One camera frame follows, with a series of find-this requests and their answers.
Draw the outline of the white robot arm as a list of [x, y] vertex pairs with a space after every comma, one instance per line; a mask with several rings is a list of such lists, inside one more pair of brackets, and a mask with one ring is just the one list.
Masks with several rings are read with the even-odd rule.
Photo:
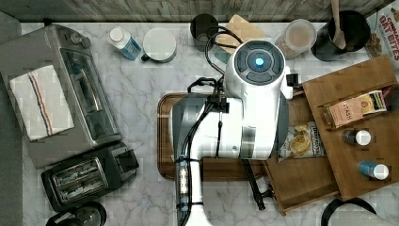
[[220, 81], [200, 78], [210, 94], [191, 90], [169, 112], [178, 226], [211, 226], [204, 211], [200, 160], [204, 157], [266, 160], [288, 134], [287, 101], [293, 86], [282, 51], [249, 40], [231, 54]]

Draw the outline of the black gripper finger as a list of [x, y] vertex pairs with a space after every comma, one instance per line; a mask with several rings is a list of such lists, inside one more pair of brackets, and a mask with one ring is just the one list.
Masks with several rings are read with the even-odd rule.
[[247, 174], [247, 178], [248, 178], [251, 190], [252, 190], [254, 201], [256, 202], [256, 204], [258, 206], [258, 209], [260, 211], [263, 211], [265, 209], [265, 205], [264, 205], [264, 202], [263, 202], [264, 195], [263, 195], [263, 193], [260, 191], [260, 189], [258, 187], [258, 184], [257, 184], [256, 179], [254, 177], [252, 168], [250, 166], [250, 163], [249, 163], [249, 161], [247, 159], [243, 159], [242, 163], [243, 163], [245, 172]]
[[270, 184], [267, 185], [267, 190], [262, 193], [262, 197], [263, 198], [272, 198], [272, 199], [276, 198], [275, 191]]

